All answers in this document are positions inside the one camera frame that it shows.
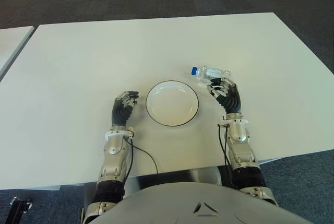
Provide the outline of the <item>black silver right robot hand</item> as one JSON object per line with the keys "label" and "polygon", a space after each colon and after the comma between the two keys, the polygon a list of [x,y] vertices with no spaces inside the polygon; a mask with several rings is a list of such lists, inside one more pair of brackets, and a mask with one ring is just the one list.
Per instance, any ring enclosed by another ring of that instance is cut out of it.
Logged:
{"label": "black silver right robot hand", "polygon": [[225,109],[226,114],[241,114],[241,99],[237,85],[229,78],[221,77],[210,80],[207,90]]}

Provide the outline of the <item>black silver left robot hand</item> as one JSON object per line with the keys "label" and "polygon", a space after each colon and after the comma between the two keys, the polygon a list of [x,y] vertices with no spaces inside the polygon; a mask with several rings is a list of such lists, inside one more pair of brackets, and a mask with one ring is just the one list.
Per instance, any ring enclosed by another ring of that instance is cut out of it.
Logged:
{"label": "black silver left robot hand", "polygon": [[126,126],[138,98],[138,91],[124,91],[115,98],[111,113],[111,128]]}

